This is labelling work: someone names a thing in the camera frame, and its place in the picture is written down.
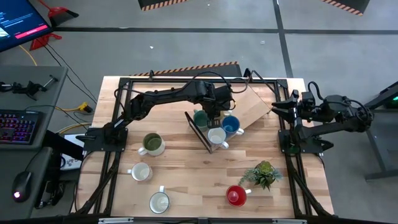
rgb keyboard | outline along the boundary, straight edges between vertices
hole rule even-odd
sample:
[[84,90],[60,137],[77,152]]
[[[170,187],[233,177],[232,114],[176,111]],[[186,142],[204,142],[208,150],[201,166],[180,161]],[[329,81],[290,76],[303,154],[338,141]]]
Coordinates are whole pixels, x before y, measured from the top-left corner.
[[0,144],[32,144],[38,111],[0,110]]

wooden table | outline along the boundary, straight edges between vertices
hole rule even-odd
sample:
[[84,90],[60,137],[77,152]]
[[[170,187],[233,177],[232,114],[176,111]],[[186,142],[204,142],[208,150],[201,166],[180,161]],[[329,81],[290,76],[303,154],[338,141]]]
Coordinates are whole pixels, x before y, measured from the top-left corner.
[[[120,77],[104,77],[98,105],[93,120],[94,127],[102,127],[111,121]],[[289,93],[293,89],[305,91],[303,79],[287,79]],[[135,83],[138,91],[162,90],[180,83]],[[264,84],[250,84],[258,96],[271,108],[275,96]],[[184,111],[200,109],[200,105],[178,102],[153,107],[142,121],[133,121],[129,126],[127,147],[122,153],[118,179],[114,193],[112,216],[129,217],[217,217],[217,218],[293,218],[289,180],[284,155],[280,152],[277,131],[280,129],[276,114],[270,113],[248,126],[245,134],[229,141],[228,150],[217,150],[213,154],[205,149],[190,129]],[[143,137],[159,133],[166,142],[166,150],[157,157],[139,156]],[[80,208],[98,185],[103,152],[94,152],[86,159],[81,170],[77,205]],[[323,205],[333,213],[325,171],[319,158],[302,155],[308,188]],[[250,186],[246,204],[235,208],[225,199],[226,189],[236,185],[243,172],[261,161],[269,161],[283,174],[283,180],[272,184],[271,191]],[[154,172],[149,182],[136,182],[128,169],[137,162],[148,163]],[[156,215],[149,208],[150,196],[164,185],[170,197],[168,211]],[[297,186],[300,207],[303,209],[302,193]],[[104,191],[106,203],[108,187]]]

red cup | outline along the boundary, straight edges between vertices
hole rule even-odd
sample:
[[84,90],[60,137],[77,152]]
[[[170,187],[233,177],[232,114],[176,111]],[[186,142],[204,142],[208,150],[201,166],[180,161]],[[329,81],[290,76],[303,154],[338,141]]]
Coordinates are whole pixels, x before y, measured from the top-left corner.
[[247,194],[250,192],[251,190],[244,190],[241,186],[232,185],[226,191],[225,197],[230,205],[240,207],[245,204],[246,199],[248,198]]

gray floor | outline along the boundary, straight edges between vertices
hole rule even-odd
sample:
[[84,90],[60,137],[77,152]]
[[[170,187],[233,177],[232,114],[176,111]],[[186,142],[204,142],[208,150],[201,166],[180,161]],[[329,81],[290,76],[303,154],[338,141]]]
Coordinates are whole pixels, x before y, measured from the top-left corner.
[[[142,12],[136,0],[47,2],[81,14],[65,23],[66,26],[277,28],[272,0],[189,0],[149,12]],[[319,0],[279,0],[279,5],[285,29],[398,29],[398,2],[395,0],[372,0],[363,17]],[[45,13],[43,7],[38,6],[38,9]],[[286,77],[278,34],[57,34],[63,39],[50,43],[95,95],[99,93],[104,75],[127,75],[150,69],[234,60],[239,61],[242,68],[255,69],[264,77]],[[286,40],[294,77],[304,78],[306,83],[316,81],[322,95],[341,94],[367,102],[397,81],[397,35],[289,34]],[[45,49],[35,50],[32,55],[39,65],[57,65]],[[14,48],[0,54],[0,64],[32,65],[32,62],[20,48]],[[58,105],[72,108],[83,100],[88,101],[66,82]],[[55,112],[50,129],[56,131],[72,123],[64,114]],[[398,178],[364,180],[365,174],[379,171],[366,135],[336,133],[326,135],[325,139],[335,143],[324,158],[335,213],[344,218],[397,223]]]

computer monitor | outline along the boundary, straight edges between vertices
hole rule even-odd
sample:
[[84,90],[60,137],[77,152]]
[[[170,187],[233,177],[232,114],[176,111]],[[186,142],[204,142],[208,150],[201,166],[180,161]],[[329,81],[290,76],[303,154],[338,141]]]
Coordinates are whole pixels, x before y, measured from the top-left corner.
[[52,32],[28,0],[0,0],[0,52]]

